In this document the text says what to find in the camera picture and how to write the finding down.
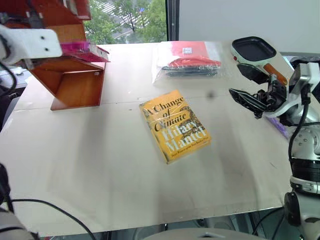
black cable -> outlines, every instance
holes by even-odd
[[[255,226],[253,232],[252,232],[252,235],[256,234],[257,230],[258,230],[258,227],[259,225],[263,222],[263,220],[265,220],[267,217],[269,217],[271,214],[274,214],[280,210],[282,210],[284,207],[280,207],[280,208],[277,208],[271,212],[269,212],[267,215],[265,215],[263,218],[260,219],[260,221],[257,223],[257,225]]]
[[[292,160],[292,155],[291,155],[292,145],[294,144],[294,140],[295,140],[296,136],[298,135],[298,133],[300,132],[301,128],[303,127],[303,124],[304,124],[304,122],[305,122],[305,120],[307,118],[308,110],[309,110],[309,104],[304,105],[303,106],[303,113],[302,113],[302,116],[300,118],[300,121],[299,121],[296,129],[294,130],[292,136],[290,137],[289,147],[288,147],[289,161]]]
[[[10,93],[12,90],[14,90],[17,86],[17,78],[16,76],[13,74],[12,71],[10,71],[9,68],[7,68],[6,65],[4,65],[1,61],[0,61],[0,67],[2,67],[4,70],[6,70],[8,72],[8,74],[10,74],[11,78],[12,78],[12,86],[7,90],[4,91],[2,94],[0,94],[0,97],[7,95],[8,93]]]
[[[48,205],[48,206],[58,210],[59,212],[67,215],[69,218],[71,218],[75,222],[77,222],[81,227],[83,227],[85,229],[85,231],[89,234],[89,236],[91,237],[92,240],[96,240],[94,234],[90,231],[90,229],[82,221],[77,219],[75,216],[72,216],[70,213],[66,212],[65,210],[61,209],[60,207],[53,205],[50,202],[38,200],[38,199],[12,199],[11,201],[12,202],[34,202],[34,203],[41,203],[41,204]]]
[[[320,121],[315,121],[315,122],[308,122],[304,123],[303,126],[313,126],[313,125],[320,125]]]
[[[14,206],[12,205],[12,200],[10,198],[9,193],[5,190],[4,186],[2,185],[0,181],[0,193],[3,196],[4,201],[6,202],[6,205],[8,206],[8,210],[15,213]]]
[[[276,225],[276,228],[275,228],[275,230],[274,230],[274,233],[273,233],[273,236],[272,236],[271,240],[275,240],[275,237],[276,237],[276,235],[277,235],[277,232],[278,232],[278,230],[280,229],[280,227],[281,227],[282,223],[284,222],[284,220],[285,220],[285,214],[282,215],[280,221],[279,221],[278,224]]]

book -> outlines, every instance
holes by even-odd
[[[139,107],[167,164],[210,144],[210,134],[178,90]]]
[[[63,55],[72,56],[86,62],[109,62],[109,52],[89,41],[60,43]]]

pink object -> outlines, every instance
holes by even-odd
[[[90,43],[89,41],[64,42],[60,43],[63,55],[72,56],[86,62],[110,62],[109,52]]]

yellow book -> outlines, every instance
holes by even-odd
[[[178,90],[139,107],[167,164],[210,144],[210,134]]]

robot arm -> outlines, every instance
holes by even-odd
[[[306,239],[317,240],[320,238],[320,125],[319,115],[308,105],[311,91],[320,82],[319,65],[301,63],[290,78],[289,86],[282,85],[275,75],[267,76],[253,66],[239,64],[238,68],[257,84],[268,83],[268,90],[251,95],[230,89],[232,98],[252,111],[257,119],[262,115],[277,117],[294,131],[288,151],[292,192],[284,197],[285,216],[291,225],[301,226]],[[303,116],[305,121],[298,126]]]

